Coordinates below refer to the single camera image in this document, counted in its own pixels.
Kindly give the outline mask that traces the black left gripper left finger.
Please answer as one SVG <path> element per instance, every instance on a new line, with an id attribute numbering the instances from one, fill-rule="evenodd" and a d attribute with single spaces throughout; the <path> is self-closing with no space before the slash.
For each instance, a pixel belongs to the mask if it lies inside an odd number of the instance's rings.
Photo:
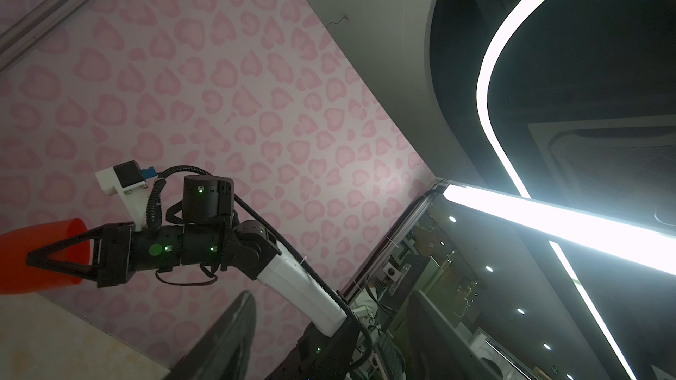
<path id="1" fill-rule="evenodd" d="M 165 379 L 244 379 L 255 324 L 255 299 L 243 291 Z"/>

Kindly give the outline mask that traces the red wine glass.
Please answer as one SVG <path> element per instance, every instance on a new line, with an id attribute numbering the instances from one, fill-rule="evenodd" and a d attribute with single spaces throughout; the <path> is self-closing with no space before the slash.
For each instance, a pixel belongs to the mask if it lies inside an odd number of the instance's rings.
<path id="1" fill-rule="evenodd" d="M 43 223 L 1 235 L 1 293 L 21 295 L 70 287 L 83 279 L 51 270 L 49 265 L 65 263 L 87 266 L 91 262 L 89 241 L 71 246 L 59 243 L 87 232 L 79 218 Z"/>

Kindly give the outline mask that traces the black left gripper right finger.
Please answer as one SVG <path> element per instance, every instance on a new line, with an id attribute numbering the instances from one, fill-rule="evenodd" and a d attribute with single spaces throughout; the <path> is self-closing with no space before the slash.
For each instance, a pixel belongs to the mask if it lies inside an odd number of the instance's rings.
<path id="1" fill-rule="evenodd" d="M 408 341 L 415 379 L 497 379 L 419 290 L 408 299 Z"/>

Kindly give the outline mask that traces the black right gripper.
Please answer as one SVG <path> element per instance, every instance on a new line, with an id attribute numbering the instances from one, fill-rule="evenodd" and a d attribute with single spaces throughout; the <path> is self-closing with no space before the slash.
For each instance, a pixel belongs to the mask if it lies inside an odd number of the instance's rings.
<path id="1" fill-rule="evenodd" d="M 151 233 L 137 232 L 130 223 L 111 223 L 92 230 L 84 225 L 65 225 L 59 234 L 53 242 L 28 253 L 26 264 L 96 281 L 99 288 L 127 283 L 137 272 L 168 273 L 175 267 L 192 265 L 199 266 L 207 276 L 206 281 L 193 281 L 193 286 L 209 286 L 218 279 L 220 239 L 209 227 L 167 225 Z"/>

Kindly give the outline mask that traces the aluminium frame post back right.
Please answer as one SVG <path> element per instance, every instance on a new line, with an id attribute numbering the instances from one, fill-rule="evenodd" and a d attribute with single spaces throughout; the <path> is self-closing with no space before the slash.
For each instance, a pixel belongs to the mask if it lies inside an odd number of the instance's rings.
<path id="1" fill-rule="evenodd" d="M 33 53 L 64 21 L 93 0 L 42 0 L 1 33 L 1 73 Z"/>

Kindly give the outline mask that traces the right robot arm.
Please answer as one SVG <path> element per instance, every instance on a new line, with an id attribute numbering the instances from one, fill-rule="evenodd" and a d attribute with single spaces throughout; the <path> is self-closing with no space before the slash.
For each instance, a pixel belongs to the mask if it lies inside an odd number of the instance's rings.
<path id="1" fill-rule="evenodd" d="M 92 281 L 100 288 L 134 274 L 157 277 L 197 266 L 205 284 L 234 268 L 274 290 L 311 320 L 279 378 L 343 379 L 367 363 L 374 344 L 350 306 L 262 216 L 240 221 L 245 202 L 232 179 L 179 165 L 156 172 L 128 162 L 97 173 L 101 190 L 118 195 L 128 223 L 108 223 L 35 248 L 26 264 Z"/>

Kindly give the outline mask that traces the ceiling light strip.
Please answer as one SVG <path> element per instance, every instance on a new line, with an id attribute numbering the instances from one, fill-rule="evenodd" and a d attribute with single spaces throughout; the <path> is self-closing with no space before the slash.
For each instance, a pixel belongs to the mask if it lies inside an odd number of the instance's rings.
<path id="1" fill-rule="evenodd" d="M 444 197 L 573 244 L 675 274 L 675 237 L 647 227 L 476 186 L 450 184 Z"/>

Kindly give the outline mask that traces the ceiling air vent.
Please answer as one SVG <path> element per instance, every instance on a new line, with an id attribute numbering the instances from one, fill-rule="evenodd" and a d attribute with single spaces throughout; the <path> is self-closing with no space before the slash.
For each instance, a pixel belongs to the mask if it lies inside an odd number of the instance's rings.
<path id="1" fill-rule="evenodd" d="M 567 206 L 675 230 L 674 115 L 540 122 L 528 129 Z"/>

